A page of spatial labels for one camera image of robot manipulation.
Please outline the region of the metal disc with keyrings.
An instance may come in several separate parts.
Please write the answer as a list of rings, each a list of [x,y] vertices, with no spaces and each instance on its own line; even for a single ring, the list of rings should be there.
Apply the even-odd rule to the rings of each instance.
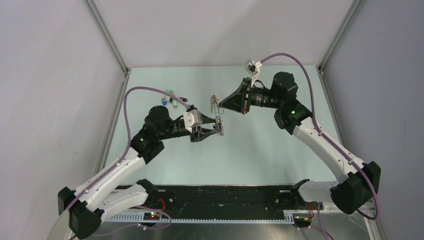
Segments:
[[[219,106],[220,100],[217,98],[215,94],[213,94],[210,98],[210,112],[214,114],[215,123],[218,124],[218,131],[220,132],[220,136],[224,135],[224,126],[223,126],[223,114],[224,111]]]

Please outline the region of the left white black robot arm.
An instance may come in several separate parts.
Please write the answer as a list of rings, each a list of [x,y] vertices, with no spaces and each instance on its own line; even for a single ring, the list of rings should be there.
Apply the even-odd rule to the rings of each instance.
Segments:
[[[93,235],[109,217],[143,205],[153,208],[158,202],[157,188],[148,180],[127,190],[113,190],[136,170],[145,167],[164,148],[163,140],[189,136],[201,142],[222,130],[217,118],[210,118],[191,106],[172,119],[165,106],[154,106],[144,119],[141,130],[130,139],[127,148],[94,177],[72,190],[64,187],[58,194],[59,219],[48,235],[49,240],[83,240]]]

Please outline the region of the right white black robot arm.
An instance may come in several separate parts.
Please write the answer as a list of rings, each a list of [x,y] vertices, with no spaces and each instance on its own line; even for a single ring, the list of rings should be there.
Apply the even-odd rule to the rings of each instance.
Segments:
[[[275,109],[277,126],[308,146],[334,174],[335,181],[302,180],[294,186],[291,204],[297,209],[310,202],[332,203],[345,214],[353,214],[378,192],[381,168],[374,161],[365,163],[335,141],[312,112],[297,100],[294,75],[278,72],[270,88],[252,84],[244,78],[239,87],[219,103],[221,108],[247,114],[251,107]]]

